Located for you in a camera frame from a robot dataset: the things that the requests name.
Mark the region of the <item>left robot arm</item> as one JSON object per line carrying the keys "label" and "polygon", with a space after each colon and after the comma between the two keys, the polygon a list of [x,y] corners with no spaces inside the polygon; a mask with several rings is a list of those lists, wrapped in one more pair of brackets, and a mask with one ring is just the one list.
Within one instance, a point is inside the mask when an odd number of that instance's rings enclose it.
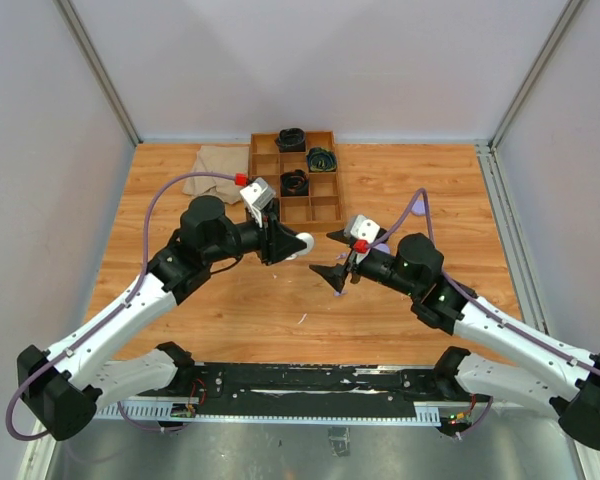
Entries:
{"label": "left robot arm", "polygon": [[99,410],[137,393],[165,388],[180,396],[192,388],[192,358],[174,343],[134,360],[112,357],[210,280],[214,263],[254,253],[262,264],[272,265],[312,250],[311,234],[282,223],[277,199],[249,200],[246,214],[244,222],[235,224],[221,200],[193,199],[167,244],[143,257],[140,273],[119,297],[47,349],[29,345],[19,353],[12,399],[22,401],[41,422],[44,435],[67,440]]}

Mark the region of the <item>white earbud case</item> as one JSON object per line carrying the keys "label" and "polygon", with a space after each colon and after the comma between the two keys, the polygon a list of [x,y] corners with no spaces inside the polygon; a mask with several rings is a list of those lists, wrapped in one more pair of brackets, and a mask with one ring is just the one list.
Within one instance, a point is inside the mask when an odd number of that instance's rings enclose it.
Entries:
{"label": "white earbud case", "polygon": [[304,247],[297,251],[298,256],[304,256],[309,254],[315,245],[314,237],[308,232],[300,232],[296,235],[296,238],[304,243]]}

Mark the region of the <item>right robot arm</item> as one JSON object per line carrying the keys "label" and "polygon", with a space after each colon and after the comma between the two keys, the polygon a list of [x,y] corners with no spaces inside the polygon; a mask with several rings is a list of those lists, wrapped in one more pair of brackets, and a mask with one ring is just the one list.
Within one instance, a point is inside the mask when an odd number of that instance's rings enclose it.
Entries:
{"label": "right robot arm", "polygon": [[466,349],[448,349],[432,377],[443,399],[466,392],[511,401],[556,420],[572,439],[600,451],[600,351],[557,340],[501,312],[451,278],[443,260],[429,238],[415,233],[400,240],[395,254],[358,240],[344,263],[311,269],[336,291],[368,279],[405,294],[425,325],[510,360],[490,364]]}

